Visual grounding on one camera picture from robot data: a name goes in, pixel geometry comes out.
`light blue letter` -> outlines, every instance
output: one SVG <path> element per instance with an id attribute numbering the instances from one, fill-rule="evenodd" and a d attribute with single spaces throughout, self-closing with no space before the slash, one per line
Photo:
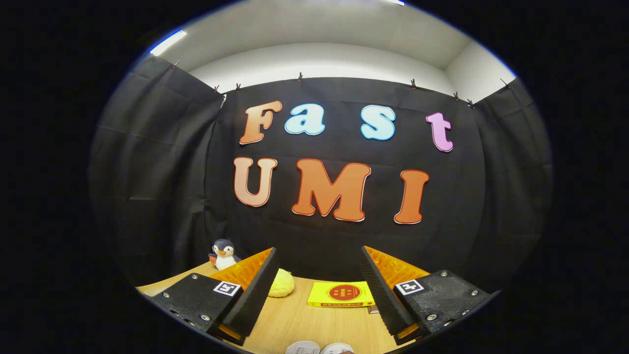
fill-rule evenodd
<path id="1" fill-rule="evenodd" d="M 367 139 L 389 140 L 395 134 L 395 113 L 389 107 L 369 105 L 360 111 L 360 117 L 367 124 L 360 126 L 360 132 Z"/>
<path id="2" fill-rule="evenodd" d="M 317 135 L 325 130 L 323 125 L 323 107 L 315 103 L 305 103 L 291 110 L 292 117 L 288 118 L 284 129 L 291 134 Z"/>

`ceiling light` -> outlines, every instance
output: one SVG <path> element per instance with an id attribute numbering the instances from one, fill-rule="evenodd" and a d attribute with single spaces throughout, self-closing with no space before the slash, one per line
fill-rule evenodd
<path id="1" fill-rule="evenodd" d="M 394 3 L 394 4 L 398 4 L 400 6 L 404 6 L 404 1 L 398 1 L 398 0 L 385 0 L 385 1 L 389 1 L 390 3 Z"/>
<path id="2" fill-rule="evenodd" d="M 155 48 L 153 48 L 150 53 L 153 55 L 160 55 L 161 53 L 164 52 L 164 50 L 168 49 L 168 47 L 170 47 L 171 45 L 175 44 L 176 41 L 184 38 L 184 36 L 187 35 L 186 32 L 179 30 L 177 31 L 175 34 L 171 35 L 170 37 L 166 38 L 162 43 L 158 44 L 155 46 Z"/>

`yellow book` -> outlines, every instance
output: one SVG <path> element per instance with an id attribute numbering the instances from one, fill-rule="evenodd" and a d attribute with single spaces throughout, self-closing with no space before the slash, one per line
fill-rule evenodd
<path id="1" fill-rule="evenodd" d="M 367 282 L 316 282 L 308 297 L 308 305 L 316 307 L 359 307 L 374 304 Z"/>

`clip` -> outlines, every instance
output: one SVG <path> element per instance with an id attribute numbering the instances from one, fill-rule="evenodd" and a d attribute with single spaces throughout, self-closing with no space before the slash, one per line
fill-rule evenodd
<path id="1" fill-rule="evenodd" d="M 505 85 L 508 89 L 511 89 L 511 86 L 507 85 L 507 83 L 506 83 L 504 80 L 500 79 L 500 81 L 502 81 L 502 82 L 503 82 L 503 84 L 504 84 L 504 85 Z"/>

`wooden table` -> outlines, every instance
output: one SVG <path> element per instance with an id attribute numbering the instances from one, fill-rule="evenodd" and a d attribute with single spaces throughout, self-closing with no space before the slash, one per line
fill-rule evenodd
<path id="1" fill-rule="evenodd" d="M 210 276 L 216 272 L 214 265 L 207 262 L 137 289 L 154 296 L 190 273 Z M 403 346 L 395 344 L 380 315 L 369 314 L 366 307 L 308 306 L 312 285 L 321 280 L 294 279 L 295 289 L 287 297 L 267 297 L 251 335 L 243 346 L 237 347 L 258 354 L 284 354 L 289 345 L 308 340 L 317 343 L 321 349 L 330 343 L 342 342 L 352 346 L 356 354 L 381 354 Z"/>

